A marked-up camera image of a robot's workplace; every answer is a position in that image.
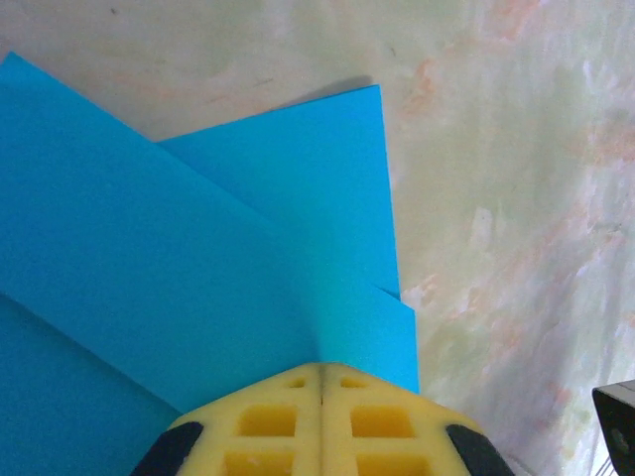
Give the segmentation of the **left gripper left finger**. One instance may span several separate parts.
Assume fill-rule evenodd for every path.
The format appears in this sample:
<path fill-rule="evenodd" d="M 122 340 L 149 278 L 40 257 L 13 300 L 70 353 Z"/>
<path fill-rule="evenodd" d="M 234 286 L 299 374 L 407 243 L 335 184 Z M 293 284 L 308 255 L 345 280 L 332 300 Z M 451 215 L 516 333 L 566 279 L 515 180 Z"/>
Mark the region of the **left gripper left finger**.
<path fill-rule="evenodd" d="M 178 417 L 130 476 L 320 476 L 320 408 L 302 365 Z"/>

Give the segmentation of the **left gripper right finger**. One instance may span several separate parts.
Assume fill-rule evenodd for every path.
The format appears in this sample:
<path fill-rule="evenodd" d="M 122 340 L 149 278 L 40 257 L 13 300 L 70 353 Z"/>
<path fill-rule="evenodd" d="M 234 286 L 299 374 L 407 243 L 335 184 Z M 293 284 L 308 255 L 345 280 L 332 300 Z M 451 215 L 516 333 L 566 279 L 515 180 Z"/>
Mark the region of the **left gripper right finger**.
<path fill-rule="evenodd" d="M 321 377 L 324 476 L 516 476 L 469 417 L 343 364 Z"/>

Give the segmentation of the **teal cloth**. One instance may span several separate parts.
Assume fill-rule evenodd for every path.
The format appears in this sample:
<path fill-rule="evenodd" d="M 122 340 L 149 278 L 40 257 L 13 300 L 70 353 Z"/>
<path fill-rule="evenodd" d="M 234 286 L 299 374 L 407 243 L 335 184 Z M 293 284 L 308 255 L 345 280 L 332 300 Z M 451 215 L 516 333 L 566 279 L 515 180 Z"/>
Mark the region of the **teal cloth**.
<path fill-rule="evenodd" d="M 155 143 L 0 62 L 0 476 L 128 476 L 305 363 L 417 391 L 398 288 L 378 86 Z"/>

